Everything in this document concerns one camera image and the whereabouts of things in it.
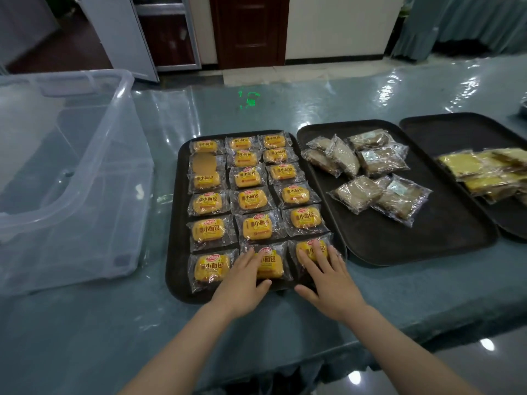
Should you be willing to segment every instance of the plastic storage box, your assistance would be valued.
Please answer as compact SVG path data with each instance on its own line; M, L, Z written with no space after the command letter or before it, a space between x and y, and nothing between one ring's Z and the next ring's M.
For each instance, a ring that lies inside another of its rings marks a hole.
M153 160L120 70L0 77L0 294L130 274Z

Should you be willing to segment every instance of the hand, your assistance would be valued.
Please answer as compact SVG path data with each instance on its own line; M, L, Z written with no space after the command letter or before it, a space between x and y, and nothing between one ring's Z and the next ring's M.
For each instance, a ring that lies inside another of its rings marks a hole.
M304 251L299 252L300 263L313 278L318 295L303 285L295 286L295 291L327 317L350 324L349 320L361 314L367 305L353 283L342 257L333 246L330 245L328 249L331 264L322 253L318 240L313 244L318 266Z
M232 320L252 312L272 284L271 280L265 280L256 286L256 274L262 258L263 254L255 254L254 248L242 253L214 292L210 304L225 311Z

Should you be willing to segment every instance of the wooden door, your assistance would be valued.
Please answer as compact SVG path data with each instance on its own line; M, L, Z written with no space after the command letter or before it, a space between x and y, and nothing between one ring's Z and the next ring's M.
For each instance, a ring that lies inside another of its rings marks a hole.
M284 65L289 0L210 0L220 69Z

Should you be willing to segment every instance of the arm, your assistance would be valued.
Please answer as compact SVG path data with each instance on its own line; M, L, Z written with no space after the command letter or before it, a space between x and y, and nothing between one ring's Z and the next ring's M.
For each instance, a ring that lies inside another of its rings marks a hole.
M241 254L218 286L212 300L201 307L188 324L119 395L190 394L217 340L235 318L253 309L264 298L271 280L256 286L262 256L251 248Z
M327 317L347 325L370 351L400 394L481 394L456 373L366 304L346 264L332 246L331 264L315 246L318 265L300 255L318 295L303 285L295 290Z

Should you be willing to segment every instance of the table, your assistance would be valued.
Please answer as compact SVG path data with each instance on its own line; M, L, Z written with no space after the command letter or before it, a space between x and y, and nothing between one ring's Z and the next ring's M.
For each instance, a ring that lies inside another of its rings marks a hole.
M198 306L176 300L164 266L177 152L192 137L284 129L345 120L470 111L527 136L517 117L527 91L527 56L399 68L331 81L249 87L189 87L136 92L155 160L155 192L139 268L129 277L0 300L0 382L9 394L117 392L171 339ZM394 325L425 343L468 328L486 335L527 311L527 244L500 239L470 254L382 269L348 269L365 299ZM255 374L306 377L326 364L337 378L372 363L345 327L295 292L269 294L221 338L198 389Z

